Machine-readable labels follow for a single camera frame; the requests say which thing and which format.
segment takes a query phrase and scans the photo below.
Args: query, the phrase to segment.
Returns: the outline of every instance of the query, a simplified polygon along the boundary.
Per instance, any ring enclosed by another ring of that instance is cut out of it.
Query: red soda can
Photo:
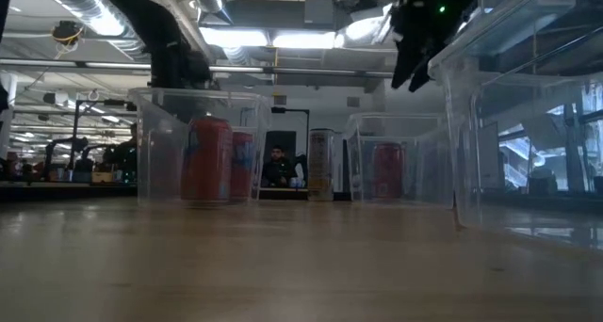
[[[393,200],[402,197],[404,150],[398,143],[380,143],[373,150],[373,197]]]
[[[228,201],[233,130],[228,121],[204,117],[188,125],[182,170],[183,200]]]
[[[230,176],[230,197],[244,201],[252,190],[253,135],[233,133],[233,161]]]

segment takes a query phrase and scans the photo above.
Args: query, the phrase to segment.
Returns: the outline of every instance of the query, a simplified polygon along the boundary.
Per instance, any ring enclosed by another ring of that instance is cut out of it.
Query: table surface
[[[458,231],[421,204],[0,212],[3,321],[602,321],[602,302],[591,254]]]

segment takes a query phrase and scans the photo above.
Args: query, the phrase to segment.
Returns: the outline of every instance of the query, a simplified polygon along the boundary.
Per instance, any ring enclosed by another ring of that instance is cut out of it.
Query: tall can
[[[404,150],[399,143],[379,143],[373,150],[373,199],[402,197]]]
[[[308,156],[308,200],[333,200],[333,153],[334,131],[312,129]]]
[[[230,199],[232,149],[233,130],[228,121],[204,117],[190,122],[182,170],[183,200]]]
[[[230,198],[245,201],[252,191],[253,135],[233,133],[233,160],[230,176]]]

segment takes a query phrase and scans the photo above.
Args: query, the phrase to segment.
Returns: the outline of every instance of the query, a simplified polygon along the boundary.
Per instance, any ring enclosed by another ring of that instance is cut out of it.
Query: ceiling
[[[188,16],[188,20],[196,22],[196,11],[189,6],[190,0],[178,1],[179,8]],[[269,3],[282,3],[290,10],[299,10],[303,8],[303,2],[304,0],[228,0],[227,7],[236,3],[243,7],[245,5],[264,5],[267,6],[266,9],[254,7],[254,12],[259,19],[266,18],[268,20],[269,16],[263,15],[274,13],[270,11]],[[0,57],[124,63],[132,61],[130,57],[117,50],[107,40],[99,39],[99,36],[91,29],[86,30],[84,39],[78,43],[75,50],[61,53],[62,48],[49,36],[51,29],[57,25],[58,21],[79,22],[79,20],[55,0],[11,0],[10,5],[12,9],[7,19],[6,35],[0,46]],[[245,14],[243,7],[240,7],[238,11],[241,15]],[[303,19],[298,18],[278,20],[272,17],[271,20],[275,23],[303,24]],[[239,23],[236,18],[234,21],[237,27],[249,26]],[[273,24],[270,24],[269,21],[261,25],[274,31]],[[389,72],[392,71],[396,58],[395,47],[391,40],[384,45],[359,46],[348,49],[275,50],[264,47],[247,49],[254,65],[277,64],[292,68]],[[211,51],[219,64],[230,64],[221,48],[212,45]],[[11,147],[13,150],[21,151],[24,155],[34,156],[42,153],[43,145],[47,140],[68,137],[71,133],[70,127],[73,125],[73,115],[51,115],[49,121],[39,120],[40,112],[51,114],[58,111],[73,112],[73,108],[69,108],[67,104],[46,104],[42,99],[44,93],[65,92],[70,100],[75,100],[75,98],[86,99],[89,93],[96,89],[99,90],[100,100],[125,99],[129,89],[146,87],[150,80],[148,72],[89,73],[77,68],[65,72],[45,72],[40,68],[9,69],[7,72],[16,74],[19,81],[15,106],[17,114],[12,123],[15,128],[19,129],[13,130]],[[323,115],[346,115],[360,111],[373,111],[373,93],[383,83],[383,80],[319,75],[279,75],[274,79],[272,76],[231,73],[221,74],[219,82],[221,87],[226,90],[252,91],[265,96],[270,96],[273,92],[286,94],[289,107],[311,109],[313,113]],[[384,88],[384,90],[382,89],[381,94],[388,100],[388,111],[444,111],[442,90],[436,85],[426,88],[420,95],[410,94],[405,91],[406,88],[400,90]],[[348,97],[360,98],[360,106],[358,108],[347,107]],[[115,113],[119,122],[106,121],[100,116],[84,116],[79,121],[79,125],[89,129],[85,129],[79,135],[87,136],[96,143],[121,142],[129,139],[128,127],[132,120],[131,113],[128,114],[123,109],[106,108],[102,105],[97,105],[96,108],[106,113]],[[25,133],[28,133],[28,136],[33,134],[34,137],[28,137],[27,142],[16,139],[24,138]],[[59,156],[64,153],[60,150],[61,148],[58,148]]]

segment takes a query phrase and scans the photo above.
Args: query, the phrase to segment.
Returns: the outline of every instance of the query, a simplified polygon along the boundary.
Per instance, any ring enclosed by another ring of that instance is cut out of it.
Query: clear plastic bin
[[[505,0],[430,63],[465,226],[603,248],[603,0]]]
[[[139,113],[140,201],[258,197],[270,125],[264,97],[192,89],[132,89],[129,96]]]
[[[439,153],[439,144],[448,144],[446,121],[437,115],[366,113],[350,116],[346,129],[353,201],[424,200],[429,196],[424,185],[430,178],[450,176],[449,170],[430,169],[450,166],[449,155]],[[424,157],[434,158],[428,161]],[[451,183],[448,182],[452,202]]]

